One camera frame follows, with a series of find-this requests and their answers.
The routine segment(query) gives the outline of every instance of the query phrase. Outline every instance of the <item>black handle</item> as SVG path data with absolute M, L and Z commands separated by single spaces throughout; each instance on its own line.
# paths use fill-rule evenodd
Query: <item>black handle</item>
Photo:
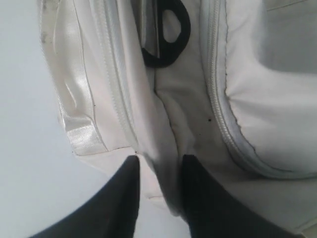
M 181 32 L 175 42 L 168 42 L 163 33 L 163 13 L 171 10 L 181 24 Z M 145 65 L 148 67 L 161 68 L 173 64 L 183 52 L 190 38 L 191 24 L 188 12 L 181 0 L 158 0 L 158 48 L 159 58 L 151 55 L 142 48 Z

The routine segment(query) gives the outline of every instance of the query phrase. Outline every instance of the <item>zipper track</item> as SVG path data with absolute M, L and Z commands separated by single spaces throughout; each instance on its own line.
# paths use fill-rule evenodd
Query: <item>zipper track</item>
M 218 88 L 216 81 L 217 74 L 217 40 L 218 40 L 218 26 L 219 26 L 219 13 L 220 13 L 220 0 L 213 1 L 213 7 L 211 7 L 210 11 L 210 22 L 209 25 L 209 45 L 211 46 L 211 54 L 209 54 L 208 65 L 210 76 L 208 78 L 208 88 L 210 91 L 210 99 L 211 105 L 213 108 L 213 112 L 215 114 L 217 123 L 220 128 L 220 132 L 224 142 L 226 143 L 230 153 L 232 154 L 232 160 L 240 166 L 242 169 L 245 169 L 250 172 L 256 172 L 258 174 L 263 174 L 268 177 L 276 177 L 272 173 L 265 173 L 259 168 L 255 163 L 252 163 L 247 158 L 244 158 L 244 155 L 239 150 L 235 142 L 233 141 L 231 134 L 227 128 L 226 122 L 222 115 L 220 101 L 218 99 Z
M 315 177 L 315 173 L 308 174 L 298 174 L 292 171 L 279 170 L 270 167 L 264 162 L 256 162 L 251 158 L 248 158 L 240 151 L 236 143 L 233 141 L 233 138 L 227 128 L 226 122 L 222 115 L 220 101 L 218 99 L 218 88 L 217 88 L 217 40 L 218 40 L 218 26 L 219 26 L 219 14 L 220 14 L 220 1 L 222 0 L 214 0 L 213 7 L 210 9 L 210 25 L 209 25 L 209 39 L 208 44 L 211 46 L 209 49 L 209 57 L 208 57 L 208 89 L 211 99 L 211 105 L 213 112 L 216 117 L 216 121 L 220 128 L 220 132 L 224 142 L 226 143 L 230 153 L 232 154 L 232 160 L 243 169 L 263 175 L 265 177 L 273 178 L 273 179 L 305 179 Z
M 108 82 L 109 88 L 112 92 L 112 102 L 114 109 L 118 116 L 119 122 L 124 130 L 124 133 L 127 137 L 127 140 L 131 143 L 131 146 L 137 151 L 138 150 L 138 141 L 137 136 L 134 130 L 134 123 L 132 121 L 132 115 L 129 112 L 129 98 L 124 97 L 129 95 L 128 90 L 123 86 L 121 82 L 122 79 L 118 75 L 118 67 L 115 61 L 115 53 L 113 50 L 112 34 L 115 32 L 113 24 L 109 23 L 109 16 L 107 17 L 106 13 L 111 14 L 108 0 L 90 0 L 92 7 L 93 17 L 95 20 L 97 35 L 100 41 L 103 60 L 104 60 L 104 69 L 106 72 L 106 80 Z
M 209 25 L 209 46 L 211 46 L 211 54 L 209 53 L 208 57 L 208 66 L 209 66 L 209 80 L 208 86 L 211 91 L 210 99 L 211 105 L 213 108 L 213 112 L 215 113 L 216 120 L 218 125 L 220 125 L 220 132 L 222 137 L 229 147 L 230 151 L 236 150 L 236 146 L 231 139 L 231 135 L 227 129 L 226 123 L 222 116 L 222 111 L 220 107 L 220 102 L 218 99 L 218 90 L 217 90 L 217 83 L 216 83 L 216 60 L 217 60 L 217 39 L 218 39 L 218 22 L 219 22 L 219 9 L 220 9 L 220 2 L 219 0 L 213 1 L 213 7 L 210 8 L 210 22 Z

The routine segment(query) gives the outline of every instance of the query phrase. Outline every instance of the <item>black object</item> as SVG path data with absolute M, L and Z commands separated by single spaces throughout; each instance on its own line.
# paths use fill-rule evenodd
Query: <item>black object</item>
M 181 24 L 181 32 L 173 43 L 164 38 L 163 12 L 166 10 L 174 12 Z M 142 54 L 146 66 L 162 68 L 173 64 L 187 46 L 191 24 L 188 12 L 181 0 L 157 0 L 157 18 L 159 58 L 151 55 L 145 48 L 142 48 Z
M 139 200 L 139 158 L 129 156 L 91 200 L 32 238 L 133 238 Z
M 296 238 L 233 198 L 199 163 L 185 155 L 182 197 L 192 238 Z

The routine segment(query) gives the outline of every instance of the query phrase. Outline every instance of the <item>white backpack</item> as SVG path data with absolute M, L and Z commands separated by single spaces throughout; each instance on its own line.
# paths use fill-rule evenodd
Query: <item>white backpack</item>
M 181 214 L 194 154 L 257 214 L 317 237 L 316 0 L 42 0 L 41 42 L 74 153 Z

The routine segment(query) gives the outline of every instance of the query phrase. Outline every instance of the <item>white wall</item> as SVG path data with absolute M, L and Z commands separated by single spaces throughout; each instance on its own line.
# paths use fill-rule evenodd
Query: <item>white wall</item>
M 25 238 L 81 206 L 108 178 L 74 158 L 57 122 L 36 2 L 0 3 L 0 237 Z M 136 238 L 188 234 L 182 220 L 142 200 Z

